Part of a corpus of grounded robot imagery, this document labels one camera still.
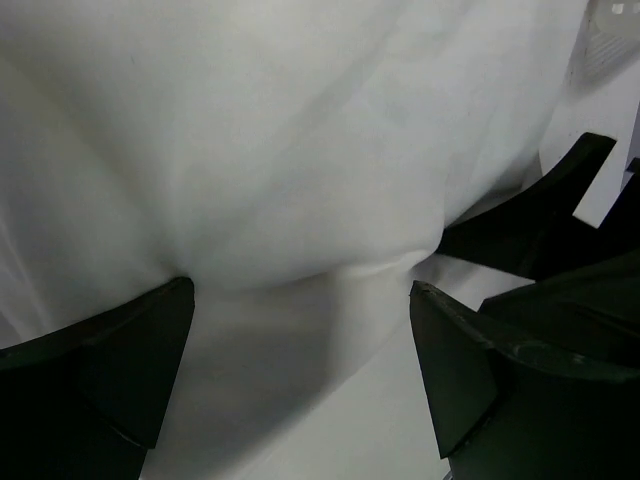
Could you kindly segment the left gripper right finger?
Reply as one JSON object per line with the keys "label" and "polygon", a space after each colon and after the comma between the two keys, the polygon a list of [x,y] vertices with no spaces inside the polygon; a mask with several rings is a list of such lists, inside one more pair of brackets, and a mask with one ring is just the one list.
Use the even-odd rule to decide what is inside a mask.
{"label": "left gripper right finger", "polygon": [[411,329],[456,479],[635,479],[639,373],[540,340],[415,282]]}

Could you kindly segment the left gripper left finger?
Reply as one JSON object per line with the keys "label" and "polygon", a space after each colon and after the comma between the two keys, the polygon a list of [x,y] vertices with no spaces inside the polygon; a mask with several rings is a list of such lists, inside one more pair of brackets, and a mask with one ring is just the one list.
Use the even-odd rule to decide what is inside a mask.
{"label": "left gripper left finger", "polygon": [[1,352],[4,479],[137,479],[154,449],[194,314],[180,277]]}

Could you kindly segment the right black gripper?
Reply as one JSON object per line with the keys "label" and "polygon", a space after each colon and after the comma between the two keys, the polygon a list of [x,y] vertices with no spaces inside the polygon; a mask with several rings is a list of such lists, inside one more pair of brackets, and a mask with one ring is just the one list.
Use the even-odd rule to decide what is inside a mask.
{"label": "right black gripper", "polygon": [[549,278],[491,297],[480,312],[546,343],[637,369],[639,159],[601,224],[623,252],[588,265],[599,257],[602,233],[574,216],[615,145],[582,134],[531,187],[447,227],[436,252],[530,280]]}

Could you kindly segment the white cartoon print t shirt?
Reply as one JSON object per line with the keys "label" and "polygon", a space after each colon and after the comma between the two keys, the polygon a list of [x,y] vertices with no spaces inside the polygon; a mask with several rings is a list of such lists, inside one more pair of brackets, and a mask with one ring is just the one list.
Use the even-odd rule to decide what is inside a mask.
{"label": "white cartoon print t shirt", "polygon": [[176,276],[196,315],[146,479],[254,470],[408,320],[516,179],[583,1],[5,1],[1,340]]}

